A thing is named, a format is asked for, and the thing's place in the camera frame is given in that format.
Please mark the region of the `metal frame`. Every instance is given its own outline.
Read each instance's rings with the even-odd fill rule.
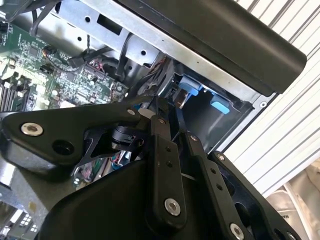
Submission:
[[[260,94],[113,0],[83,3],[176,59],[237,98],[253,103]]]
[[[101,43],[111,47],[120,54],[129,31],[122,28],[119,35],[97,23],[100,13],[80,1],[64,0],[58,13],[52,14],[64,19],[69,24],[85,31]],[[158,54],[152,45],[145,42],[138,36],[133,36],[127,43],[126,57],[135,61],[139,65],[152,65]]]

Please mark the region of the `electronic component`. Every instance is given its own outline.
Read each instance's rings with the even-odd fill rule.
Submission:
[[[86,64],[84,69],[86,73],[98,78],[98,79],[104,79],[107,75],[98,69],[94,68],[93,66]]]
[[[29,79],[21,76],[17,80],[18,73],[0,82],[0,112],[19,112],[26,109],[30,92]]]
[[[94,62],[75,69],[75,72],[68,72],[69,55],[30,36],[13,24],[9,24],[9,29],[8,34],[3,37],[10,44],[0,44],[0,51],[8,53],[0,56],[1,66],[5,65],[2,75],[5,76],[9,69],[14,69],[21,75],[27,74],[31,79],[31,97],[27,98],[26,111],[55,109],[66,105],[74,107],[89,103],[106,104],[111,99],[120,101],[126,94],[128,88],[120,82],[117,85],[121,86],[122,91],[115,89],[112,93],[110,86],[116,81],[108,73],[98,69]],[[9,88],[16,86],[11,86],[10,82],[5,85]]]
[[[0,23],[0,34],[6,34],[8,32],[8,23]]]
[[[50,75],[55,71],[55,69],[50,64],[45,64],[40,67],[40,71],[45,75]]]
[[[72,72],[67,73],[66,75],[66,79],[68,79],[69,81],[73,82],[76,78],[76,75]]]
[[[90,81],[90,85],[95,85],[97,81],[98,81],[97,77],[92,78],[92,80]]]
[[[36,58],[38,56],[39,50],[36,49],[35,47],[31,46],[29,49],[29,53],[31,56]]]

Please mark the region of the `black metal bracket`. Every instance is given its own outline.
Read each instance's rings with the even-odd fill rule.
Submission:
[[[65,231],[84,239],[85,227],[76,233],[73,228],[56,232],[56,225],[61,219],[66,225],[82,224],[89,215],[95,227],[114,229],[126,222],[127,231],[112,239],[120,234],[123,239],[290,240],[288,233],[300,239],[226,156],[215,152],[208,159],[201,141],[186,130],[180,109],[161,98],[150,100],[149,109],[155,113],[150,119],[132,103],[22,112],[3,119],[4,158],[51,182],[119,150],[132,151],[132,160],[141,156],[61,200],[49,213],[39,239],[55,238],[55,232],[64,240]],[[25,123],[38,124],[42,132],[26,134]],[[114,207],[119,202],[120,209]],[[112,220],[106,225],[109,216]],[[94,234],[100,238],[105,233]]]
[[[95,146],[110,129],[119,125],[135,126],[140,119],[138,111],[125,103],[19,112],[1,122],[0,150],[8,162],[51,181],[62,181],[84,155],[87,130],[100,127],[99,132],[88,135],[96,136],[91,143]],[[42,133],[24,134],[21,127],[25,123],[38,124]]]
[[[288,233],[299,239],[293,229],[288,224],[283,224],[283,218],[225,155],[215,151],[209,155],[209,159],[219,166],[218,170],[227,182],[242,222],[246,227],[250,225],[252,235],[256,239],[291,240]]]
[[[154,115],[150,124],[146,220],[159,235],[170,235],[187,222],[178,147],[168,121]]]

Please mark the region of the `silver screw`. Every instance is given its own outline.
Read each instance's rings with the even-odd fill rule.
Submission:
[[[260,107],[261,108],[265,108],[267,106],[267,102],[266,101],[262,101],[261,103],[260,103]]]
[[[166,122],[163,119],[159,118],[158,120],[159,120],[160,123],[166,124]]]
[[[245,235],[242,232],[241,228],[235,224],[235,223],[231,223],[230,224],[230,230],[232,232],[232,234],[235,236],[236,239],[238,240],[244,240],[245,239]]]
[[[288,234],[288,236],[289,236],[289,238],[290,238],[291,240],[297,240],[297,239],[295,238],[295,236],[294,236],[291,232],[287,231],[286,233]]]
[[[37,137],[44,132],[44,129],[39,124],[27,122],[22,125],[21,132],[28,136]]]
[[[225,157],[222,156],[221,154],[217,154],[216,156],[218,157],[218,159],[219,159],[220,161],[224,161],[224,160],[225,160]]]
[[[193,141],[195,141],[195,142],[198,141],[198,138],[197,138],[196,136],[191,135],[190,138],[191,138]]]
[[[136,115],[135,111],[132,111],[131,109],[128,109],[127,112],[131,115]]]
[[[179,214],[181,213],[179,203],[172,198],[168,198],[164,201],[164,207],[165,210],[173,216],[179,216]]]

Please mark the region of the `blue drive latch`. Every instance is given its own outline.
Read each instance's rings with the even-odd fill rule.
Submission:
[[[188,93],[188,96],[186,97],[186,101],[189,100],[191,96],[197,96],[199,94],[199,91],[202,90],[202,85],[195,80],[192,80],[191,78],[187,77],[186,75],[183,75],[180,83],[179,88],[185,90]],[[228,114],[230,112],[229,106],[230,103],[225,98],[219,96],[215,91],[212,89],[207,89],[211,92],[213,95],[210,105],[217,110],[219,110],[223,114]]]

